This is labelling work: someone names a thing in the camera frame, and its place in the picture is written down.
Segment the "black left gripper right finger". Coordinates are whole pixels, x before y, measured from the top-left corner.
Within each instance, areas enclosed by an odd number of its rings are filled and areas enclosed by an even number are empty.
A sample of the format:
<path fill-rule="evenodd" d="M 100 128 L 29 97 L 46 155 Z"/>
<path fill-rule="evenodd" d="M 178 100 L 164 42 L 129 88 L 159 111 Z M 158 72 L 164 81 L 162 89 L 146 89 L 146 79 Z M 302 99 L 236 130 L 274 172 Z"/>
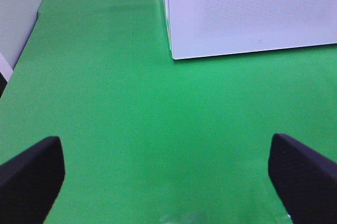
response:
<path fill-rule="evenodd" d="M 274 134 L 268 174 L 293 223 L 336 223 L 336 162 L 287 134 Z"/>

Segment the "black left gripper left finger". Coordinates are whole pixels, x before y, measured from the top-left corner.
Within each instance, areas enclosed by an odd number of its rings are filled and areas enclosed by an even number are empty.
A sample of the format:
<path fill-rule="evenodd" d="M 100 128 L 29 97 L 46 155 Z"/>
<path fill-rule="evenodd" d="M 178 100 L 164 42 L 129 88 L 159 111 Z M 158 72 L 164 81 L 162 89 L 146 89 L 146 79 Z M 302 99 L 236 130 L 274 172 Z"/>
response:
<path fill-rule="evenodd" d="M 1 165 L 1 223 L 43 223 L 65 178 L 61 140 L 49 136 Z"/>

